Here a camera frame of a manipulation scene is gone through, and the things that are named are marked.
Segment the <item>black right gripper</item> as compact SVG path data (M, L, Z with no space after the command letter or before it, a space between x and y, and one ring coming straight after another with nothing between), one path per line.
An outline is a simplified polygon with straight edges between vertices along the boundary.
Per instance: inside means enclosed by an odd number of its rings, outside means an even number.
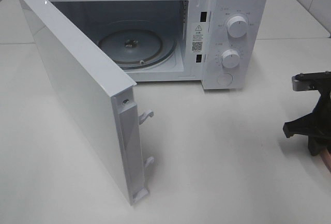
M321 151L319 139L330 140L330 90L320 91L320 98L313 109L313 116L303 116L283 125L287 138L296 134L309 136L308 150L311 156L317 156Z

